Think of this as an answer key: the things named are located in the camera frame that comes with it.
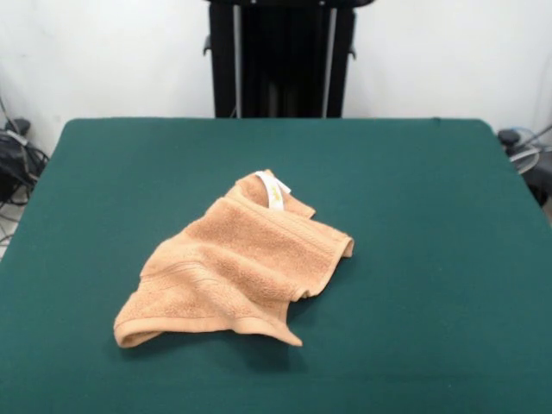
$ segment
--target crumpled towel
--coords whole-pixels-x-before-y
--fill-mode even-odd
[[[301,346],[285,323],[289,303],[318,295],[354,242],[311,220],[315,211],[286,191],[283,210],[270,208],[279,196],[248,175],[162,242],[116,317],[118,345],[135,347],[167,331],[232,329]]]

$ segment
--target green tablecloth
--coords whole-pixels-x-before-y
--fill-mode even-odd
[[[304,341],[113,320],[158,243],[271,168],[351,234]],[[70,122],[0,266],[0,412],[552,412],[552,232],[482,122]]]

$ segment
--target towel label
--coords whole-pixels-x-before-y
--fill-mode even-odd
[[[282,190],[288,194],[292,192],[292,190],[279,179],[268,175],[264,171],[258,171],[255,175],[262,180],[263,184],[267,188],[268,208],[271,210],[284,210],[284,197],[282,195]]]

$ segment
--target towel hem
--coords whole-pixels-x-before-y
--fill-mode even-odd
[[[115,327],[115,338],[121,348],[132,348],[163,332],[200,333],[232,329],[238,334],[272,336],[282,342],[301,347],[303,342],[287,327],[277,329],[258,317],[224,320],[220,317],[149,317],[123,322]]]

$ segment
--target white wall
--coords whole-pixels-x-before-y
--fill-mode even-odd
[[[52,151],[77,116],[212,116],[202,0],[0,0],[0,90]],[[552,2],[377,0],[345,116],[552,121]]]

